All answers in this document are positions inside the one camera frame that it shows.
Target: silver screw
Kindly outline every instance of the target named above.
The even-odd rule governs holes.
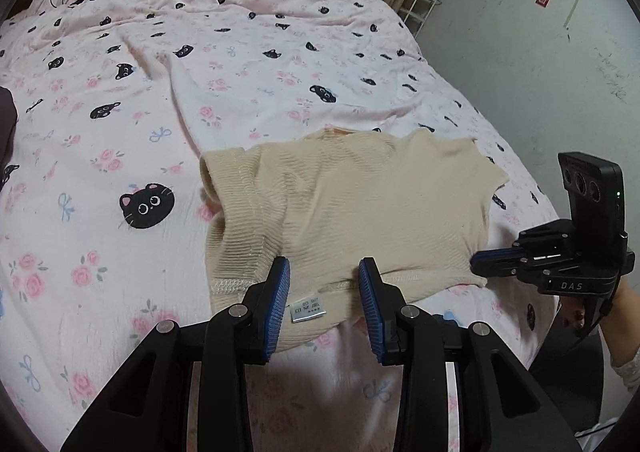
[[[249,309],[244,304],[234,304],[229,308],[229,315],[232,317],[244,317]]]
[[[411,304],[407,304],[402,306],[400,313],[407,318],[416,318],[420,315],[420,309],[417,306],[413,306]]]
[[[156,329],[158,333],[169,333],[175,326],[175,322],[173,320],[161,320],[156,324]]]
[[[476,322],[472,329],[476,335],[479,335],[481,337],[487,336],[489,333],[491,333],[491,328],[484,322]]]

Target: bed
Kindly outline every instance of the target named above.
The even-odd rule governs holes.
[[[158,321],[212,315],[214,211],[195,133],[219,148],[327,125],[473,137],[510,177],[490,208],[489,247],[557,217],[381,0],[34,0],[0,27],[0,86],[19,114],[18,167],[0,192],[0,380],[50,451]],[[175,206],[137,231],[119,198],[148,184]],[[486,321],[529,366],[557,301],[503,279],[417,304]],[[376,363],[362,319],[248,368],[247,382],[256,450],[392,449],[401,371]],[[453,395],[449,409],[457,450]]]

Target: beige ribbed sweater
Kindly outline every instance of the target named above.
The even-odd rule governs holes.
[[[214,313],[241,302],[277,255],[290,261],[288,304],[319,294],[323,317],[291,323],[284,350],[361,312],[358,263],[374,257],[407,302],[449,286],[484,286],[469,258],[486,245],[491,197],[507,177],[473,140],[428,129],[398,139],[326,129],[306,139],[205,153],[213,218],[206,269]]]

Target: blue bow print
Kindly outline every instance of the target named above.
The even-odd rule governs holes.
[[[28,374],[25,376],[25,380],[27,380],[28,384],[31,385],[31,388],[36,392],[40,392],[40,382],[33,375],[33,371],[31,371],[31,357],[29,355],[25,355],[22,357],[22,362],[18,362],[22,369],[26,369]]]
[[[160,127],[158,131],[153,131],[151,136],[149,137],[150,142],[159,142],[162,137],[171,136],[171,129],[165,129],[164,127]]]
[[[389,382],[389,380],[385,380],[378,386],[378,382],[373,380],[373,382],[365,385],[362,389],[365,399],[372,400],[373,398],[378,398],[383,403],[388,402],[391,400],[391,393],[387,392],[390,384],[391,382]]]
[[[71,196],[67,195],[66,192],[58,196],[58,206],[62,209],[61,221],[63,222],[69,221],[71,219],[71,213],[76,211],[75,208],[67,206],[70,202]]]

